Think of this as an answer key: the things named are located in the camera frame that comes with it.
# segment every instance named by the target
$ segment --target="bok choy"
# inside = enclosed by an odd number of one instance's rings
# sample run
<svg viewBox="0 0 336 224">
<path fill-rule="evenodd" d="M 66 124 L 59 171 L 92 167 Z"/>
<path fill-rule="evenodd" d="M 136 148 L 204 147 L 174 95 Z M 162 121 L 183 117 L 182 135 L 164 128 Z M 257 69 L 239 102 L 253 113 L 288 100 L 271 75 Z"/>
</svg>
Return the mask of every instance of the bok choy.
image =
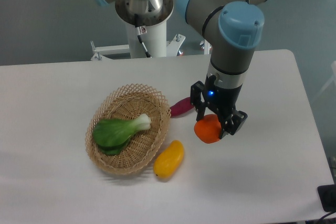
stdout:
<svg viewBox="0 0 336 224">
<path fill-rule="evenodd" d="M 93 139 L 106 155 L 119 154 L 138 131 L 149 130 L 151 119 L 141 114 L 134 120 L 102 119 L 93 129 Z"/>
</svg>

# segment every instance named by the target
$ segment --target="wicker basket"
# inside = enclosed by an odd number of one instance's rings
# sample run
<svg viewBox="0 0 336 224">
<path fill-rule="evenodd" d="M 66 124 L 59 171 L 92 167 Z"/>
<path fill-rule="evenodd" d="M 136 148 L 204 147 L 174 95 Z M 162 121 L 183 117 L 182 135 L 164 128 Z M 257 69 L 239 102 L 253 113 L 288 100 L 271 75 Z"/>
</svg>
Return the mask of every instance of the wicker basket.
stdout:
<svg viewBox="0 0 336 224">
<path fill-rule="evenodd" d="M 92 137 L 94 126 L 101 119 L 135 119 L 146 113 L 152 120 L 151 128 L 138 132 L 119 155 L 102 153 Z M 117 175 L 139 172 L 153 159 L 167 134 L 170 107 L 161 92 L 154 88 L 131 84 L 111 93 L 93 116 L 85 139 L 90 159 L 102 170 Z"/>
</svg>

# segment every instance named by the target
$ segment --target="gray floor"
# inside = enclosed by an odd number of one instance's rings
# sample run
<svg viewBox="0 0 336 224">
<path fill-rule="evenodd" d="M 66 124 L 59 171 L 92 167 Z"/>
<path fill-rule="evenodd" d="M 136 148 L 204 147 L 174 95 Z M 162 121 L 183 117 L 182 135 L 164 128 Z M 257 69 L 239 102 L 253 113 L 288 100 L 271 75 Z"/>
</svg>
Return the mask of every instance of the gray floor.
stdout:
<svg viewBox="0 0 336 224">
<path fill-rule="evenodd" d="M 336 60 L 336 0 L 271 0 L 260 4 L 266 23 L 258 50 L 289 49 L 297 60 L 308 98 L 332 76 Z M 86 61 L 96 46 L 127 43 L 113 5 L 94 0 L 0 0 L 0 65 Z M 202 39 L 174 12 L 167 38 L 187 37 L 186 54 L 201 54 Z M 311 105 L 326 156 L 336 156 L 336 87 Z M 292 120 L 299 120 L 300 115 Z"/>
</svg>

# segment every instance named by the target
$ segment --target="yellow vegetable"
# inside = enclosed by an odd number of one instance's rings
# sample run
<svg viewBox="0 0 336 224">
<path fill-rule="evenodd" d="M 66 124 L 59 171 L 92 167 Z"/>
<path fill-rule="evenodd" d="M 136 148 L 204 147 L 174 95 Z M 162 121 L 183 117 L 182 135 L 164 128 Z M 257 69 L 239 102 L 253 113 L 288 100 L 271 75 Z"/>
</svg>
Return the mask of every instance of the yellow vegetable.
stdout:
<svg viewBox="0 0 336 224">
<path fill-rule="evenodd" d="M 184 156 L 184 148 L 179 140 L 174 140 L 154 162 L 154 173 L 159 178 L 169 178 L 180 166 Z"/>
</svg>

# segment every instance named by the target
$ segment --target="orange vegetable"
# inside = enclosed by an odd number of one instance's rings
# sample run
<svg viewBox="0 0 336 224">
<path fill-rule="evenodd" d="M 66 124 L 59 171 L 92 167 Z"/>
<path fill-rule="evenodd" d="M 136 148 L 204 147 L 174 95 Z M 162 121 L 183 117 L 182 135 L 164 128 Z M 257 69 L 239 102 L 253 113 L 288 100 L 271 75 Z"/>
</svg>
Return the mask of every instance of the orange vegetable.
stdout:
<svg viewBox="0 0 336 224">
<path fill-rule="evenodd" d="M 194 126 L 195 134 L 206 144 L 218 142 L 220 139 L 221 123 L 216 114 L 205 115 L 203 119 L 196 122 Z"/>
</svg>

